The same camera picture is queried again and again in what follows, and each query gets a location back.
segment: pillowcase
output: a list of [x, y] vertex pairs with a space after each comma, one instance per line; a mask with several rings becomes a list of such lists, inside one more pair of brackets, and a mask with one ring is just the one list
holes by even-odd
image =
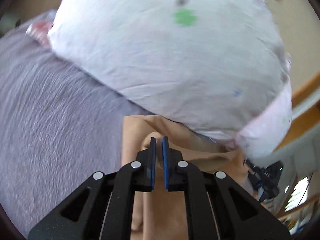
[[53, 51], [145, 109], [232, 139], [289, 80], [265, 0], [63, 0]]

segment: purple-gray sheet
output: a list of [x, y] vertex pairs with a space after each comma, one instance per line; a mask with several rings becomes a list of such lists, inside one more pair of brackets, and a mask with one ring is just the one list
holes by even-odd
[[124, 116], [151, 114], [42, 48], [29, 25], [0, 39], [0, 203], [25, 237], [92, 173], [120, 168]]

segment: bed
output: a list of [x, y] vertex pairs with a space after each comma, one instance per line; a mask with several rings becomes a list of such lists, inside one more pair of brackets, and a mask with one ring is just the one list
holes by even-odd
[[[312, 6], [316, 11], [316, 0]], [[44, 13], [0, 41], [0, 224], [10, 229], [7, 239], [27, 237], [93, 172], [118, 170], [122, 118], [150, 114], [25, 36], [31, 22], [54, 15]], [[275, 20], [280, 31], [288, 24]], [[296, 57], [290, 32], [281, 33]], [[317, 57], [308, 62], [318, 64]]]

